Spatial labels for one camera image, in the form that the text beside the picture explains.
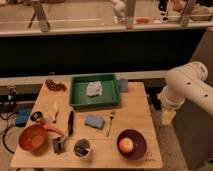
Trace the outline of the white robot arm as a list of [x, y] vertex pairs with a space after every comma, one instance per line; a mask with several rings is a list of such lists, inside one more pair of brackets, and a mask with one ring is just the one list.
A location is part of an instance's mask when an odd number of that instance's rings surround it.
[[176, 111], [188, 99], [213, 116], [213, 87], [205, 83], [207, 67], [199, 62], [189, 62], [169, 70], [166, 85], [158, 95], [162, 105], [162, 124], [169, 125]]

